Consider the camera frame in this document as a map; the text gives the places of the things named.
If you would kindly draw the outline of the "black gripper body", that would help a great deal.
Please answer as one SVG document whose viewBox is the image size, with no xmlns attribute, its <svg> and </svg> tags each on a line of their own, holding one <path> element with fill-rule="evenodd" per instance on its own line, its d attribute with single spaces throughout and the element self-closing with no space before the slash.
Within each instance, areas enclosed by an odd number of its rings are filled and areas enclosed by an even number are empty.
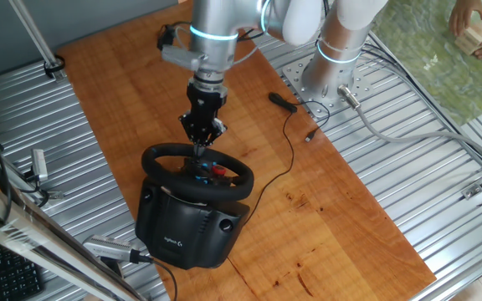
<svg viewBox="0 0 482 301">
<path fill-rule="evenodd" d="M 225 105 L 228 91 L 221 86 L 219 90 L 203 90 L 194 82 L 187 86 L 187 97 L 191 103 L 189 112 L 193 113 L 195 124 L 199 130 L 211 125 L 218 111 Z"/>
</svg>

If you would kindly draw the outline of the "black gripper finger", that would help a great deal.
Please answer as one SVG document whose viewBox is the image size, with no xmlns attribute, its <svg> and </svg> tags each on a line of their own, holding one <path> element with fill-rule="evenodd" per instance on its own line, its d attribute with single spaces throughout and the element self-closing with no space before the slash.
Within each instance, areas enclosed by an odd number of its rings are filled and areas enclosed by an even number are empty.
<svg viewBox="0 0 482 301">
<path fill-rule="evenodd" d="M 187 138 L 193 143 L 193 156 L 201 157 L 201 136 L 198 132 L 199 128 L 195 124 L 192 112 L 185 112 L 179 116 L 179 121 L 187 135 Z"/>
<path fill-rule="evenodd" d="M 215 117 L 211 121 L 211 125 L 203 129 L 198 142 L 198 155 L 202 156 L 203 152 L 227 129 L 228 127 L 219 118 Z"/>
</svg>

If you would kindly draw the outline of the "person right hand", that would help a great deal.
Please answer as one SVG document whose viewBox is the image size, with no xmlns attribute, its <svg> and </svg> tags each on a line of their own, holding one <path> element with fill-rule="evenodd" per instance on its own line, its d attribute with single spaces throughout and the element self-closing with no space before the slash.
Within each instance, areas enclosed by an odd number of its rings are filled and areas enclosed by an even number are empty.
<svg viewBox="0 0 482 301">
<path fill-rule="evenodd" d="M 470 26 L 471 16 L 478 13 L 482 21 L 481 0 L 457 0 L 449 17 L 449 30 L 458 37 Z"/>
</svg>

